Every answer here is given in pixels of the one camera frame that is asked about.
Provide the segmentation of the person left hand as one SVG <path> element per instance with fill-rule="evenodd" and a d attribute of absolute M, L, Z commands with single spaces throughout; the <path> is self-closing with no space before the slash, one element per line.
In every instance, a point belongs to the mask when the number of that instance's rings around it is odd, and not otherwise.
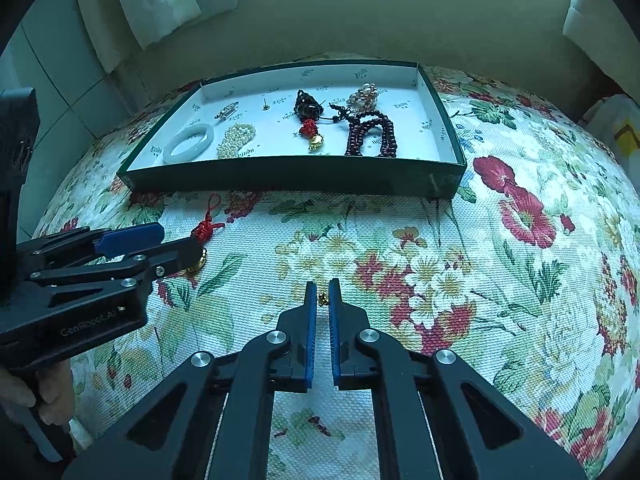
<path fill-rule="evenodd" d="M 74 376 L 70 361 L 58 362 L 37 373 L 37 388 L 1 369 L 1 407 L 11 422 L 17 422 L 16 409 L 33 408 L 40 398 L 38 414 L 48 426 L 65 426 L 75 414 Z"/>

